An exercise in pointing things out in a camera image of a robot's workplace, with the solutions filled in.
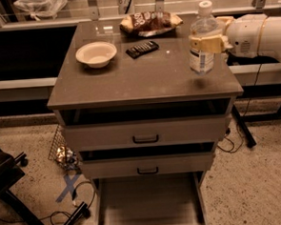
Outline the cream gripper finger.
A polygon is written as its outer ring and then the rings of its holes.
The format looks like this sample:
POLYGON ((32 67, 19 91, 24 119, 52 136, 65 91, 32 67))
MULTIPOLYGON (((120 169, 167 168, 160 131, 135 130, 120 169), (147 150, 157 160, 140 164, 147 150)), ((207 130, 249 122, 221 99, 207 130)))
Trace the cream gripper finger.
POLYGON ((224 34, 226 33, 227 27, 232 23, 235 18, 233 16, 218 16, 216 18, 217 23, 218 23, 218 28, 221 29, 221 32, 224 34))
POLYGON ((190 47, 197 51, 207 53, 222 53, 226 50, 232 49, 232 44, 229 38, 222 34, 208 35, 204 37, 193 36, 190 38, 190 47))

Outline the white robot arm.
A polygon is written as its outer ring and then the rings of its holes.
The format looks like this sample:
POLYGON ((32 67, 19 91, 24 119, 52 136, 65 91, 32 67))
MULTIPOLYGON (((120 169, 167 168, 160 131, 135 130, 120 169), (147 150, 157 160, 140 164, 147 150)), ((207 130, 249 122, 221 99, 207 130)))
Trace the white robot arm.
POLYGON ((236 57, 265 56, 281 63, 281 17, 255 13, 217 17, 207 33, 190 31, 190 47, 206 53, 229 51, 236 57))

